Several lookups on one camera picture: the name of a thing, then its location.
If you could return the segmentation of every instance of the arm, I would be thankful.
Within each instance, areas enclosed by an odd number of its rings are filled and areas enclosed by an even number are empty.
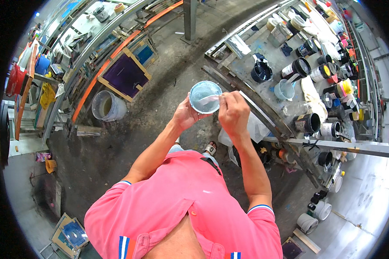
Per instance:
[[[272,192],[264,165],[256,153],[246,129],[249,106],[238,91],[220,97],[219,121],[239,152],[249,209],[264,204],[272,208]]]
[[[166,158],[170,148],[174,145],[180,134],[190,128],[198,120],[211,114],[198,115],[189,102],[189,93],[186,99],[179,104],[173,118],[157,139],[139,155],[127,176],[122,180],[131,184],[150,178]]]

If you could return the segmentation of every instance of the hand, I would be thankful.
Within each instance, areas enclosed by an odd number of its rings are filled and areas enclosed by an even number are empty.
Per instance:
[[[189,102],[189,93],[187,93],[187,97],[184,101],[182,101],[179,106],[177,106],[176,112],[174,112],[173,121],[176,123],[178,127],[180,127],[181,131],[184,131],[190,128],[193,124],[195,124],[198,120],[208,117],[212,114],[198,114],[195,111]]]
[[[246,125],[250,109],[239,91],[223,93],[219,103],[219,121],[232,141],[245,134],[249,136]]]

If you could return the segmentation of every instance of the jeans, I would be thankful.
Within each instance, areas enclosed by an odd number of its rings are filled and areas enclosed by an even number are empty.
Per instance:
[[[177,152],[177,151],[185,151],[185,150],[180,145],[175,144],[175,145],[173,145],[171,147],[171,149],[169,150],[168,154],[173,153],[173,152]],[[212,159],[213,163],[215,163],[215,165],[219,166],[219,164],[216,161],[216,159],[214,157],[212,157],[208,152],[205,152],[202,155],[207,157],[207,158]]]

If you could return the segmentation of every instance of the sandal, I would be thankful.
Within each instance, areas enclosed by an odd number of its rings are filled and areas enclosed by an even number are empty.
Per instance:
[[[216,152],[216,148],[214,148],[210,143],[206,146],[206,148],[204,149],[204,151],[206,152],[209,152],[211,156],[213,156]]]

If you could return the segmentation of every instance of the striped sleeve cuff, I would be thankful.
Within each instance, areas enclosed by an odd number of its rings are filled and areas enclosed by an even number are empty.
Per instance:
[[[257,209],[257,208],[265,208],[265,209],[268,209],[268,210],[272,211],[272,213],[274,213],[274,211],[271,209],[270,206],[264,205],[264,204],[260,204],[260,205],[256,205],[256,206],[252,207],[252,208],[247,212],[247,214],[249,214],[249,212],[251,212],[251,211],[253,211],[253,210]]]
[[[128,185],[131,185],[131,183],[129,181],[119,181],[117,184],[119,184],[119,183],[126,183]]]

